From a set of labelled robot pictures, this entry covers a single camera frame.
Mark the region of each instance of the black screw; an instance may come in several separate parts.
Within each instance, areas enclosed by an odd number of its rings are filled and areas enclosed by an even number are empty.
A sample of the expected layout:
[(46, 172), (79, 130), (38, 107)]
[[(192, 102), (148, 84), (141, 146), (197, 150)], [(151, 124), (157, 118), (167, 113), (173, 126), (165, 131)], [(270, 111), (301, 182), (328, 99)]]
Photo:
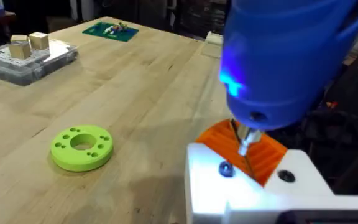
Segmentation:
[(224, 177), (233, 177), (234, 176), (234, 169), (233, 165), (229, 162), (221, 162), (219, 165), (219, 173)]
[(288, 170), (280, 170), (278, 172), (278, 177), (288, 183), (295, 182), (295, 175)]

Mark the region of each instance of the green circuit board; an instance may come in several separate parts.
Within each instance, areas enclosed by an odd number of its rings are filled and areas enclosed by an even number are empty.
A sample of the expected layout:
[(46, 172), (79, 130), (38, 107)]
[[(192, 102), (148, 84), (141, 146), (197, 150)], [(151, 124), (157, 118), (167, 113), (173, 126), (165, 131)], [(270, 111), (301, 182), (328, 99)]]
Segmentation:
[(115, 34), (110, 34), (110, 33), (105, 34), (104, 30), (113, 25), (115, 24), (111, 24), (107, 22), (98, 22), (97, 24), (84, 30), (82, 33), (127, 42), (133, 36), (135, 36), (136, 33), (138, 33), (139, 31), (138, 29), (128, 27), (126, 30), (116, 32)]

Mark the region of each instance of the wooden tabletop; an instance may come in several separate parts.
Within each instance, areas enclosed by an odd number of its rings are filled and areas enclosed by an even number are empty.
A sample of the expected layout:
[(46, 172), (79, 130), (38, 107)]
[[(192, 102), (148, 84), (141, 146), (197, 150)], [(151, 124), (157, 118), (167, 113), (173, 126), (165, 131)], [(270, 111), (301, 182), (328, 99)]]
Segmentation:
[[(126, 43), (81, 33), (95, 23), (50, 34), (79, 46), (77, 61), (29, 86), (0, 81), (0, 223), (186, 223), (186, 145), (229, 117), (219, 59), (136, 24)], [(80, 124), (107, 129), (114, 154), (67, 172), (49, 145)]]

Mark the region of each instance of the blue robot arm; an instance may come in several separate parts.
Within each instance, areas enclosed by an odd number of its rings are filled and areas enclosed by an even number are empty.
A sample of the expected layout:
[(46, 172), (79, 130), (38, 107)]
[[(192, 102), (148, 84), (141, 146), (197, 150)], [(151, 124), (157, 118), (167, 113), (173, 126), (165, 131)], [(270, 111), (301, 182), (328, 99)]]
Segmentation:
[(301, 119), (358, 34), (356, 6), (356, 0), (233, 0), (219, 78), (235, 118), (262, 130)]

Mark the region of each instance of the green ring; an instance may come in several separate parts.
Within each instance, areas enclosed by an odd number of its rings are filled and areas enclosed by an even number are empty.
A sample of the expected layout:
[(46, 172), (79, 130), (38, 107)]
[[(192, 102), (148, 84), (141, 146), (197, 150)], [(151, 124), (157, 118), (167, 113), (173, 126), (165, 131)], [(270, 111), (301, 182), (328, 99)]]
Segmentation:
[[(91, 147), (77, 150), (79, 144)], [(55, 137), (50, 145), (52, 159), (61, 168), (84, 172), (103, 166), (111, 158), (113, 140), (103, 128), (94, 125), (70, 127)]]

